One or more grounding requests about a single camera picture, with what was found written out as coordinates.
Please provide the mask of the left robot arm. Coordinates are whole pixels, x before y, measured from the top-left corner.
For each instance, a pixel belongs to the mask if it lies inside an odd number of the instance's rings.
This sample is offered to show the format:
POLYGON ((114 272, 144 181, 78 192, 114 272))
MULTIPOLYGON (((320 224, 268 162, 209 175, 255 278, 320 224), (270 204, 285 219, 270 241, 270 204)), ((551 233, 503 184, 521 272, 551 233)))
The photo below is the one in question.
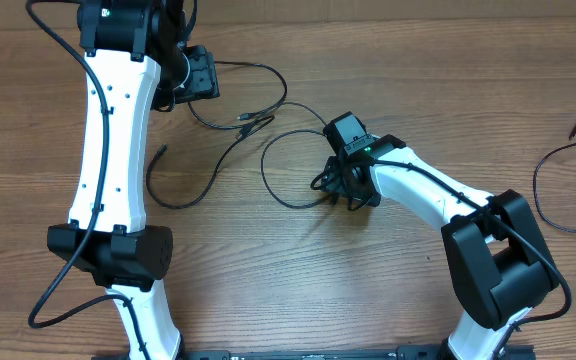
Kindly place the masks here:
POLYGON ((188 43, 195 20, 180 1, 78 5, 74 54, 87 76, 82 165, 68 219, 49 228, 47 245, 104 289, 131 359, 183 351, 163 282, 173 235, 148 223, 143 183, 151 111, 219 94, 212 55, 188 43))

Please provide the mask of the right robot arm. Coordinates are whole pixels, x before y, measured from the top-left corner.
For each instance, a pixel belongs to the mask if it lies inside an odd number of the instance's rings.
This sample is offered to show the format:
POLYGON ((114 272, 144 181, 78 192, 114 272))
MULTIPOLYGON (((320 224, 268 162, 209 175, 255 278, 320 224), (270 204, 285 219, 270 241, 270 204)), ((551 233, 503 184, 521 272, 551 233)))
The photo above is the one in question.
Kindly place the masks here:
POLYGON ((392 135, 375 136, 352 113, 331 120, 323 135, 334 154, 312 182, 351 211, 389 198, 442 236, 452 286, 463 308, 439 344, 400 345, 396 359, 533 359, 531 346, 508 340, 530 312, 561 287, 543 234, 526 199, 473 189, 420 159, 392 135))

